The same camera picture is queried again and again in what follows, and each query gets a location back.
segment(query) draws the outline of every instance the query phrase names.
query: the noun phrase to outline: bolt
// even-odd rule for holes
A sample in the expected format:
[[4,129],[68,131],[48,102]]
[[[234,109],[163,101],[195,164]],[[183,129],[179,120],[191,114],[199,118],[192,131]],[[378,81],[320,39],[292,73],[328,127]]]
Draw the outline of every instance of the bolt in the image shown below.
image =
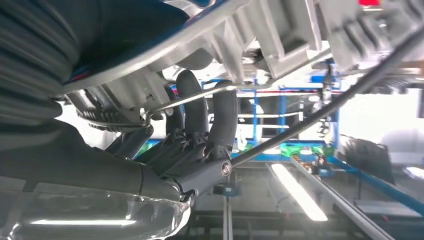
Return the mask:
[[146,127],[146,129],[144,130],[144,133],[146,133],[147,135],[152,134],[152,132],[153,132],[152,126]]
[[208,150],[206,149],[206,147],[204,147],[203,151],[201,151],[201,154],[203,155],[203,157],[205,157],[207,153],[208,153]]
[[226,161],[226,162],[224,162],[224,163],[222,164],[222,167],[221,167],[221,174],[222,174],[223,176],[228,176],[228,175],[230,175],[230,174],[231,174],[231,170],[232,170],[232,166],[231,166],[231,163],[230,163],[229,161]]

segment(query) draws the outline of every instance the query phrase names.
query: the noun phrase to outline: gray cable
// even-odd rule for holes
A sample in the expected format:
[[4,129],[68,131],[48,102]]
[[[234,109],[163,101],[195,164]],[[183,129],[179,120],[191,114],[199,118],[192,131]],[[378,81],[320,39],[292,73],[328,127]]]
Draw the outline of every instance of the gray cable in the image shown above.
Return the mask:
[[344,105],[349,99],[353,98],[356,94],[366,91],[374,84],[376,84],[385,73],[396,64],[399,64],[401,60],[409,54],[417,45],[419,45],[424,40],[424,27],[415,32],[412,36],[408,37],[406,41],[400,44],[396,50],[382,61],[378,66],[371,69],[366,75],[361,77],[358,82],[350,87],[347,91],[340,94],[336,99],[334,99],[330,104],[324,106],[320,110],[316,111],[310,115],[305,121],[302,121],[295,126],[291,127],[288,131],[285,131],[268,141],[246,151],[245,153],[232,159],[233,167],[237,167],[254,157],[260,155],[264,151],[277,147],[284,141],[290,139],[292,136],[295,136],[301,133],[303,130],[310,128],[313,124],[318,122],[321,118],[326,117],[327,115],[333,113]]

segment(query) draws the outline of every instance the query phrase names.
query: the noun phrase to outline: fluorescent light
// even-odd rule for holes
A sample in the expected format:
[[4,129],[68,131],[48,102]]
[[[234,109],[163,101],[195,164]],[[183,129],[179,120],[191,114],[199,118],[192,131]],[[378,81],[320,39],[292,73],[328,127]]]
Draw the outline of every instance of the fluorescent light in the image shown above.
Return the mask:
[[271,165],[277,178],[293,196],[296,202],[313,221],[327,221],[328,218],[305,189],[295,180],[290,172],[281,164]]
[[135,220],[38,220],[31,224],[37,225],[117,225],[127,226],[136,223]]
[[424,179],[424,169],[415,166],[406,167],[405,170],[414,178]]

